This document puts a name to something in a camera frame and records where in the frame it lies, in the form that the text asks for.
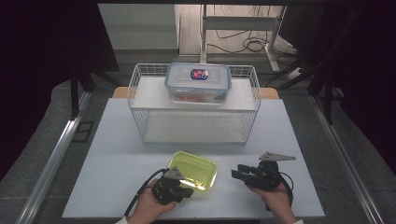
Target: human hand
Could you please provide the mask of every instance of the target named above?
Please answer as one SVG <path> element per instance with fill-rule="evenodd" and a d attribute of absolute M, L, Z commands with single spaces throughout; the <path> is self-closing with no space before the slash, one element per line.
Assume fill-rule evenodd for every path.
<path fill-rule="evenodd" d="M 151 188 L 156 182 L 157 179 L 153 179 L 143 190 L 137 201 L 134 213 L 128 217 L 129 224 L 149 224 L 155 221 L 162 213 L 171 211 L 176 207 L 177 202 L 170 202 L 167 205 L 157 202 L 151 192 Z"/>
<path fill-rule="evenodd" d="M 272 210 L 274 217 L 283 224 L 295 223 L 296 216 L 290 208 L 290 201 L 286 187 L 281 183 L 275 190 L 265 191 L 247 186 L 251 191 L 262 196 L 262 201 Z"/>

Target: white table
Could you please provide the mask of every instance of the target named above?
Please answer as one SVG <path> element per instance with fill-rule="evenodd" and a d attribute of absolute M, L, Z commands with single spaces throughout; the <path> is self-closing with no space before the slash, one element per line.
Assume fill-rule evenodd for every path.
<path fill-rule="evenodd" d="M 271 217 L 261 198 L 231 178 L 237 164 L 257 166 L 266 151 L 295 156 L 279 170 L 294 181 L 292 209 L 298 217 L 323 217 L 303 155 L 282 100 L 262 100 L 245 145 L 147 145 L 142 142 L 126 99 L 109 99 L 63 217 L 122 217 L 134 194 L 155 171 L 184 150 L 214 161 L 215 183 L 196 190 L 161 219 L 260 219 Z"/>

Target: container lid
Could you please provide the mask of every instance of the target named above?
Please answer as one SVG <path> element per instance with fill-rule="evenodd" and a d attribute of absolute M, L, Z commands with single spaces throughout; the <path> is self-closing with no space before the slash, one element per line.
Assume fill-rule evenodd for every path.
<path fill-rule="evenodd" d="M 207 191 L 215 182 L 217 166 L 213 161 L 179 151 L 175 153 L 168 167 L 174 166 L 184 176 L 185 179 L 180 182 L 186 187 Z"/>
<path fill-rule="evenodd" d="M 230 68 L 220 64 L 171 63 L 165 85 L 168 88 L 227 91 L 231 88 Z"/>

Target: label on container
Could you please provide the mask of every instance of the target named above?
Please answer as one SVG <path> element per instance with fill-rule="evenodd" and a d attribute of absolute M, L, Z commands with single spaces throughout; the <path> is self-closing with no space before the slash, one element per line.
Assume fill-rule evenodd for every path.
<path fill-rule="evenodd" d="M 192 69 L 190 76 L 194 80 L 206 80 L 209 74 L 205 69 Z"/>

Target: wall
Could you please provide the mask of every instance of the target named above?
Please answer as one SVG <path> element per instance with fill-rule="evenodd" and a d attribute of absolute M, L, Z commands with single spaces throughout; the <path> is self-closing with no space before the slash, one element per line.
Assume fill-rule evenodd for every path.
<path fill-rule="evenodd" d="M 174 5 L 98 6 L 113 49 L 177 49 Z"/>

